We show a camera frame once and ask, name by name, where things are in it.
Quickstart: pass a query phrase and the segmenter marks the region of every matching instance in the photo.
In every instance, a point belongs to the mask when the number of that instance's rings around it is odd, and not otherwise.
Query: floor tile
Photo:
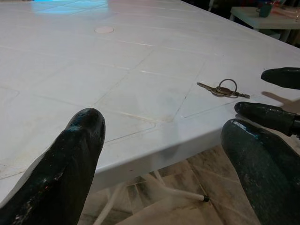
[[[197,166],[192,166],[192,168],[213,203],[217,202],[233,209],[249,220],[256,220],[256,214],[239,182],[206,172]]]
[[[221,146],[201,152],[198,155],[188,158],[187,161],[204,170],[239,182],[239,177]]]
[[[167,166],[165,168],[161,168],[158,170],[160,176],[165,177],[169,175],[175,175],[178,173],[183,173],[190,170],[190,166],[186,160],[175,163],[173,165]]]
[[[22,52],[17,58],[0,67],[0,83],[1,86],[7,88],[29,90],[69,64],[69,60],[63,60],[60,57]]]
[[[194,206],[201,212],[202,221],[205,225],[224,225],[222,219],[215,210],[214,205],[209,202],[195,202]]]
[[[132,213],[129,213],[127,211],[112,209],[104,219],[102,225],[115,225],[116,223],[123,221],[131,215]]]
[[[192,170],[163,177],[163,180],[170,188],[189,191],[200,195],[205,194]]]
[[[75,105],[93,105],[126,74],[123,69],[74,62],[38,83],[32,92]]]
[[[224,207],[221,204],[215,203],[214,206],[225,225],[260,225],[258,219],[248,219],[238,212]]]
[[[168,194],[162,192],[157,184],[153,182],[143,182],[136,184],[140,199],[144,207],[150,206],[155,202],[165,198]]]
[[[93,225],[97,217],[81,214],[77,225]]]
[[[136,69],[194,80],[206,60],[205,55],[161,48],[154,50]]]
[[[129,200],[131,203],[131,210],[132,213],[135,214],[138,211],[142,210],[144,206],[135,185],[128,186],[127,190],[128,190]]]
[[[82,214],[95,220],[108,201],[106,190],[101,190],[87,196]]]
[[[170,122],[189,88],[190,82],[184,80],[132,72],[97,105],[150,120]]]
[[[127,182],[127,185],[131,186],[131,185],[134,185],[134,184],[137,184],[137,183],[142,183],[142,182],[145,182],[145,181],[146,180],[144,178],[142,178],[142,177],[136,177],[136,178],[134,178],[132,180],[129,180]]]
[[[120,191],[120,194],[116,198],[115,204],[112,209],[132,215],[131,203],[129,199],[128,189],[126,187],[124,187]]]

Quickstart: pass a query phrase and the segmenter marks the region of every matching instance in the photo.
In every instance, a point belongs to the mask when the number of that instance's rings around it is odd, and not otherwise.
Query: white table
[[[232,78],[251,102],[299,98],[260,75],[299,66],[300,49],[179,0],[2,2],[0,31],[0,199],[85,107],[107,127],[95,191],[219,144],[246,99],[196,82]]]
[[[256,10],[257,8],[255,7],[232,7],[230,20],[233,21],[237,17],[256,31],[260,29],[284,30],[280,36],[280,40],[284,42],[289,37],[291,30],[300,30],[300,22],[296,22],[293,18],[275,13],[271,13],[268,17],[263,18],[259,17]]]

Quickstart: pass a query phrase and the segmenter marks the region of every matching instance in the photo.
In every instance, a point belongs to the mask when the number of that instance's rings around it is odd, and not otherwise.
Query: key
[[[216,87],[213,88],[211,86],[208,86],[204,83],[197,83],[198,86],[205,88],[206,90],[210,91],[213,95],[218,96],[218,97],[230,97],[230,96],[237,96],[237,97],[243,97],[243,98],[250,98],[249,95],[241,94],[236,91],[232,91],[228,88],[224,87]]]
[[[225,97],[226,96],[227,97],[237,96],[237,97],[243,97],[243,98],[250,98],[249,95],[238,93],[237,91],[232,91],[232,90],[230,90],[228,88],[224,88],[224,87],[216,87],[216,92],[218,92],[220,94],[224,94]]]
[[[202,88],[205,88],[206,90],[209,90],[213,95],[216,95],[216,96],[225,96],[225,94],[223,93],[220,93],[216,90],[216,88],[213,88],[213,87],[210,87],[204,83],[197,83],[198,86],[202,87]]]

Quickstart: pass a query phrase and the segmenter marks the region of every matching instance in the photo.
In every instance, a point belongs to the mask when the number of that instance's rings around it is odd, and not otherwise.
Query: mug
[[[259,12],[260,17],[268,17],[272,9],[272,4],[263,3],[263,5],[258,8],[256,11]]]

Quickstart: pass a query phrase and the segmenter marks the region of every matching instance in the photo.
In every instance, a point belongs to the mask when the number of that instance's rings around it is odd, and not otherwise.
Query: black glove
[[[267,70],[262,79],[300,89],[299,68]],[[287,136],[300,135],[300,116],[279,107],[239,102],[235,110]],[[221,143],[262,225],[299,225],[299,155],[279,136],[237,119],[223,126]]]

